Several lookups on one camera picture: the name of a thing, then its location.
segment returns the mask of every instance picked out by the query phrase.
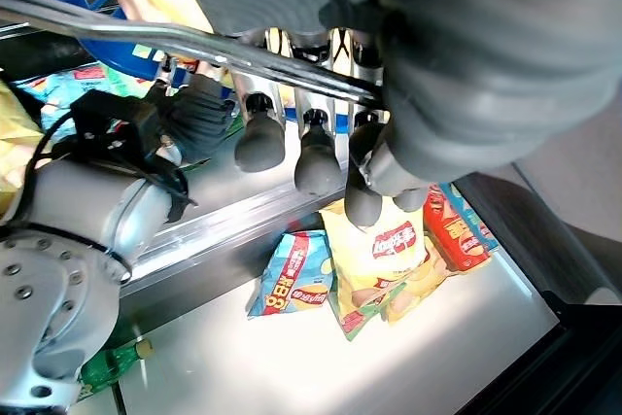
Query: lay's logo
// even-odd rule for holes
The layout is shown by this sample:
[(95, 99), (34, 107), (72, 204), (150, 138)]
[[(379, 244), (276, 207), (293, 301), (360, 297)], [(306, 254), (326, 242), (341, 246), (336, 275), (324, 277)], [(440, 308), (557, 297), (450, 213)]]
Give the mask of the lay's logo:
[(416, 237), (414, 227), (410, 221), (406, 221), (399, 227), (376, 236), (371, 253), (374, 258), (397, 255), (412, 247)]
[(292, 298), (296, 300), (304, 301), (310, 305), (321, 305), (327, 298), (326, 292), (306, 292), (301, 289), (296, 289), (292, 292)]

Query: gray rubber fingertip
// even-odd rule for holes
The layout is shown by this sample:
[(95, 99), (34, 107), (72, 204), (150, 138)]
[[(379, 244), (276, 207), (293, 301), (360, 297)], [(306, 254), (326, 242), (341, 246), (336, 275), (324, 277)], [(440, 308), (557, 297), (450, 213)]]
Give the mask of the gray rubber fingertip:
[(348, 177), (345, 193), (345, 212), (348, 221), (359, 227), (371, 227), (380, 219), (382, 196), (368, 189), (364, 182)]
[(349, 140), (350, 159), (360, 165), (366, 154), (375, 146), (384, 126), (382, 123), (372, 122), (354, 130)]
[(244, 172), (261, 172), (276, 167), (285, 158), (285, 132), (269, 117), (248, 122), (235, 145), (235, 163)]
[(308, 146), (300, 152), (295, 165), (294, 183), (298, 191), (324, 196), (342, 186), (341, 168), (334, 151), (325, 146)]
[(427, 198), (428, 188), (405, 190), (393, 198), (393, 202), (402, 211), (412, 213), (413, 211), (420, 209), (426, 202)]

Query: red chip bag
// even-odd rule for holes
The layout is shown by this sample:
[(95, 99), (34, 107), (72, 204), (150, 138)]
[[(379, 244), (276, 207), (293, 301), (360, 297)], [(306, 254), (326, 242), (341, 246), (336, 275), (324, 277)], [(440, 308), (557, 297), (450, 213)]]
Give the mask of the red chip bag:
[(432, 185), (424, 204), (424, 222), (449, 260), (461, 271), (488, 260), (490, 255), (454, 211), (437, 185)]

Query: white shelf surface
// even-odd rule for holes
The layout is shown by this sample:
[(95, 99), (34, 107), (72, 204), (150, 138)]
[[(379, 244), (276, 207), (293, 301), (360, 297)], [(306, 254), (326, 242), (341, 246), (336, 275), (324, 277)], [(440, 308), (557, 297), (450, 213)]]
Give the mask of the white shelf surface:
[(353, 342), (327, 303), (247, 320), (257, 285), (147, 334), (155, 354), (121, 380), (127, 413), (452, 414), (557, 324), (504, 252)]

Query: green bottle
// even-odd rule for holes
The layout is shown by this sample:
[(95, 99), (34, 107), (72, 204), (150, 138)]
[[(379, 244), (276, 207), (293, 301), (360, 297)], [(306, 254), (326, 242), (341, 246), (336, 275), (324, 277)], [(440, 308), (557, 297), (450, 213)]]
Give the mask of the green bottle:
[(131, 347), (97, 352), (82, 367), (80, 373), (82, 390), (78, 401), (115, 384), (133, 364), (146, 359), (153, 352), (152, 343), (147, 339), (136, 342)]

